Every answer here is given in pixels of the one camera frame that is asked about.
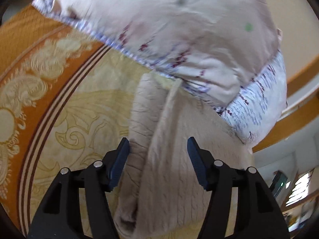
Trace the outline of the orange yellow patterned bedspread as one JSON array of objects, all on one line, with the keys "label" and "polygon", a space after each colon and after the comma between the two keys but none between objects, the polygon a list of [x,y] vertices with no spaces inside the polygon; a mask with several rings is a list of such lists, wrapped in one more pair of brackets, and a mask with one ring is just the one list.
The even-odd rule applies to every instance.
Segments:
[{"label": "orange yellow patterned bedspread", "polygon": [[[86,168],[129,139],[146,73],[159,75],[32,6],[1,27],[1,204],[21,232],[61,168]],[[113,216],[121,183],[108,195]]]}]

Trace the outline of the white floral pillow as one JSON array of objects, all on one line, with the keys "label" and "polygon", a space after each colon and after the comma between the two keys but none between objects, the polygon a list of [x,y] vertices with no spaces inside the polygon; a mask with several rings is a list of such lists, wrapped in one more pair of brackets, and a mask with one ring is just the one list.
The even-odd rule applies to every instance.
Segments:
[{"label": "white floral pillow", "polygon": [[53,0],[158,71],[228,105],[277,55],[266,0]]}]

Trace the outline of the beige cable-knit garment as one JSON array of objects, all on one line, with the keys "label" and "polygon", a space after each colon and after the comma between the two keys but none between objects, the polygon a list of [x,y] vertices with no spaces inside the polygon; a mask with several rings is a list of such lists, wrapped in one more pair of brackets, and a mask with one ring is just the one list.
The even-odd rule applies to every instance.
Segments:
[{"label": "beige cable-knit garment", "polygon": [[131,108],[130,155],[114,222],[123,238],[196,238],[210,193],[198,183],[187,153],[194,137],[230,167],[254,163],[252,150],[180,80],[142,75]]}]

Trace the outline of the wooden wall shelf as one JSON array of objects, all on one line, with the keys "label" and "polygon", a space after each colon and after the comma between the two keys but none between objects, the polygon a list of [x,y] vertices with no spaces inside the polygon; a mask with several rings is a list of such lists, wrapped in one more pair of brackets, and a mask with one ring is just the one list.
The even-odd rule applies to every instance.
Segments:
[{"label": "wooden wall shelf", "polygon": [[318,210],[318,167],[297,173],[292,180],[278,170],[274,172],[270,189],[293,238]]}]

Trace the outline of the wooden headboard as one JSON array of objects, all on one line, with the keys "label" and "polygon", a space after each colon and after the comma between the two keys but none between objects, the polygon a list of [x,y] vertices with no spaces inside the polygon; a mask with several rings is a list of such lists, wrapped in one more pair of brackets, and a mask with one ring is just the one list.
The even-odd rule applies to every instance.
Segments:
[{"label": "wooden headboard", "polygon": [[[317,74],[318,57],[315,57],[312,62],[288,80],[288,95],[292,96],[304,88]],[[318,86],[288,107],[270,133],[252,151],[256,153],[277,144],[305,127],[316,117],[318,117]]]}]

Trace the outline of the blue-patterned white pillow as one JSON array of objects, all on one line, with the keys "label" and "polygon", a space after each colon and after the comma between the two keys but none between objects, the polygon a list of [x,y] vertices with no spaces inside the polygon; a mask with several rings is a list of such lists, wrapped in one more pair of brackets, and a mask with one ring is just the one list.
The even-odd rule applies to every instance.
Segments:
[{"label": "blue-patterned white pillow", "polygon": [[[88,21],[54,13],[52,11],[53,0],[33,0],[32,5],[44,16],[90,35],[138,64],[157,71],[164,77],[171,79],[177,77],[176,71],[169,70],[170,64],[166,64],[163,59],[144,59],[123,48],[114,39],[109,38],[100,31],[95,31]],[[213,101],[208,94],[206,85],[198,85],[186,81],[183,87],[186,91],[213,107],[221,118],[232,127],[241,141],[251,146],[257,145],[266,137],[286,107],[286,67],[280,51],[277,51],[260,73],[251,77],[248,84],[239,88],[236,97],[226,106],[219,106]]]}]

